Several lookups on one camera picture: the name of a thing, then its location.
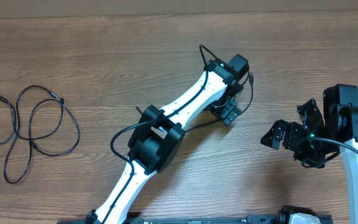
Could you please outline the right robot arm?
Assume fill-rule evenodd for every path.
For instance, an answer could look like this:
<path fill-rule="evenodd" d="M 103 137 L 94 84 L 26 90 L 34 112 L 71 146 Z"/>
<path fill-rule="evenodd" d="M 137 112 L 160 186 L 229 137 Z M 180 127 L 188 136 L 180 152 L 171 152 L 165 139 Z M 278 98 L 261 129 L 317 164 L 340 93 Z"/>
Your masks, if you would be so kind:
<path fill-rule="evenodd" d="M 323 109 L 315 99 L 298 105 L 300 123 L 274 122 L 260 142 L 293 152 L 304 168 L 322 169 L 341 156 L 347 179 L 349 221 L 358 223 L 358 88 L 337 84 L 324 90 Z"/>

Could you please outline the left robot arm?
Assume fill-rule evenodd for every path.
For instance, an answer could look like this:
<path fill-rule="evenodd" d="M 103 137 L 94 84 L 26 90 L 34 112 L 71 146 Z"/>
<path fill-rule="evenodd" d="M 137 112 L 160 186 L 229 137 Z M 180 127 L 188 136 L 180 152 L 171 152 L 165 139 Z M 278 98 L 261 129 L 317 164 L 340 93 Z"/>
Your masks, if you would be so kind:
<path fill-rule="evenodd" d="M 124 223 L 128 211 L 146 182 L 163 171 L 175 157 L 185 137 L 185 128 L 202 111 L 209 110 L 229 126 L 242 111 L 234 97 L 249 78 L 249 62 L 237 54 L 228 62 L 217 57 L 206 62 L 199 80 L 172 103 L 150 105 L 128 142 L 126 166 L 107 200 L 87 214 L 85 223 Z"/>

